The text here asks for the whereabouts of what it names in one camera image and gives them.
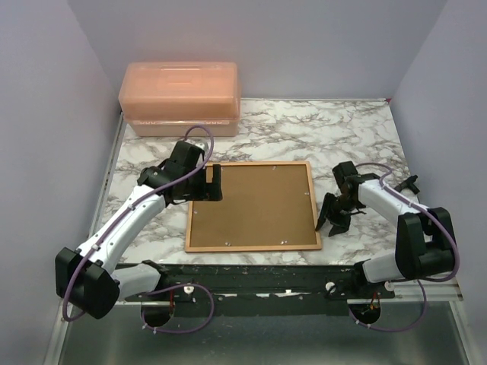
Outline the brown cardboard backing board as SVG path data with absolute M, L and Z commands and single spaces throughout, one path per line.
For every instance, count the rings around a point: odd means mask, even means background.
M 191 202 L 186 252 L 320 250 L 307 161 L 224 162 L 219 202 Z

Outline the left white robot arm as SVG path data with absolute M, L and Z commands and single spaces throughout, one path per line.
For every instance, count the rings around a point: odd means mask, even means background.
M 55 258 L 56 293 L 62 298 L 62 316 L 67 322 L 78 319 L 68 314 L 73 305 L 81 313 L 103 318 L 118 300 L 145 293 L 161 300 L 168 293 L 168 281 L 153 262 L 118 269 L 123 253 L 143 228 L 168 205 L 178 201 L 219 202 L 221 167 L 211 167 L 206 179 L 203 166 L 176 179 L 176 166 L 143 169 L 132 193 L 121 208 L 77 249 L 62 249 Z

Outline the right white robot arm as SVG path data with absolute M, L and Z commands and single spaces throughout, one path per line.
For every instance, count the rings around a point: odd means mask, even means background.
M 369 297 L 378 283 L 385 281 L 431 280 L 449 272 L 453 277 L 460 264 L 449 213 L 443 208 L 427 208 L 390 189 L 374 173 L 355 171 L 333 175 L 340 195 L 325 194 L 315 230 L 325 223 L 328 236 L 349 230 L 352 216 L 370 208 L 396 228 L 395 251 L 355 265 L 357 275 L 350 279 L 352 293 Z

